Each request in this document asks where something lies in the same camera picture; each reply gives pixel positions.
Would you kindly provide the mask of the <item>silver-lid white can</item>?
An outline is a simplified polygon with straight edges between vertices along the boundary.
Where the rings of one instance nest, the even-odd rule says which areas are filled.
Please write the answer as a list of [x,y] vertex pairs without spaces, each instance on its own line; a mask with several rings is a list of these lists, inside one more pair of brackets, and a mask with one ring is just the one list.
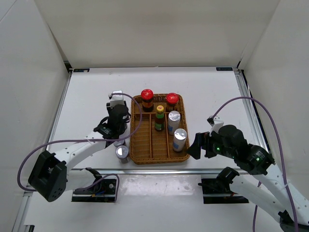
[[183,150],[185,142],[187,139],[187,132],[184,129],[176,129],[173,137],[173,145],[172,148],[176,152],[180,152]]
[[176,129],[179,128],[181,115],[178,111],[171,111],[168,115],[168,132],[173,135]]

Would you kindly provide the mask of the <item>red-lid sauce jar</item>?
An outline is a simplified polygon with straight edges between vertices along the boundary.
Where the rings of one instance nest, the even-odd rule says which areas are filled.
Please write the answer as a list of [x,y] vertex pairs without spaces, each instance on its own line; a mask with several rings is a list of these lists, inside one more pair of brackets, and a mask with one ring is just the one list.
[[166,111],[177,111],[178,110],[179,96],[176,93],[169,93],[166,96]]
[[154,108],[153,98],[154,98],[154,94],[152,90],[144,89],[141,92],[142,108],[145,112],[153,111],[153,108]]

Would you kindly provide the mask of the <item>yellow-cap sauce bottle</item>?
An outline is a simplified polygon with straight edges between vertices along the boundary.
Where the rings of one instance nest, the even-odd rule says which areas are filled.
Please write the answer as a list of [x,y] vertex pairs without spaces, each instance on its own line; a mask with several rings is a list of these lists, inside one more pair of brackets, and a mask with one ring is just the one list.
[[157,131],[162,131],[164,129],[164,123],[165,123],[164,106],[158,105],[156,107],[154,128]]

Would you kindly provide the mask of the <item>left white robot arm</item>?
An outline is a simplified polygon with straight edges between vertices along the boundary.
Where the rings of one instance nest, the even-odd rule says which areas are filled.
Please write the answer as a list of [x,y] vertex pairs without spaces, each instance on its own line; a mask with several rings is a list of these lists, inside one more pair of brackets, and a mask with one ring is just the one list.
[[124,100],[107,103],[108,116],[84,139],[60,151],[43,151],[37,158],[30,173],[29,184],[48,202],[58,199],[65,191],[85,189],[97,193],[101,188],[98,172],[85,168],[79,174],[72,169],[93,154],[120,141],[131,118]]

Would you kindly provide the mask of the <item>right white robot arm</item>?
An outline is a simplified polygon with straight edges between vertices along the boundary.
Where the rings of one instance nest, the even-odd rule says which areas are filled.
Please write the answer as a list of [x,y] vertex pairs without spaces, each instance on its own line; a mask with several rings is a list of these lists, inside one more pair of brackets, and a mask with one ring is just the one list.
[[241,130],[226,125],[218,131],[196,133],[187,153],[198,160],[201,150],[205,150],[207,158],[217,155],[231,158],[267,188],[267,191],[260,189],[236,170],[226,167],[216,177],[220,192],[242,195],[267,212],[285,232],[295,228],[300,232],[309,230],[309,201],[293,185],[284,182],[273,157],[262,147],[247,143]]

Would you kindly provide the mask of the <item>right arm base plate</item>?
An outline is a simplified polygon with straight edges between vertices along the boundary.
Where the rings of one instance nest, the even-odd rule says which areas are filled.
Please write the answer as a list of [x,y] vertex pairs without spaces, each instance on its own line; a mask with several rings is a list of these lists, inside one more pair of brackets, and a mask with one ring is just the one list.
[[249,203],[245,197],[220,187],[215,178],[202,178],[198,185],[202,188],[204,204]]

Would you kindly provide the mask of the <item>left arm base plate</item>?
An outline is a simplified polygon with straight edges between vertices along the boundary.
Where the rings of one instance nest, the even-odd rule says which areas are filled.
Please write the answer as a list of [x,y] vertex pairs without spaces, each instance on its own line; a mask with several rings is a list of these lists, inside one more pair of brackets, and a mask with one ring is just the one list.
[[86,168],[95,180],[94,186],[73,191],[71,201],[77,203],[115,203],[118,197],[120,178],[117,174],[102,176],[97,170]]

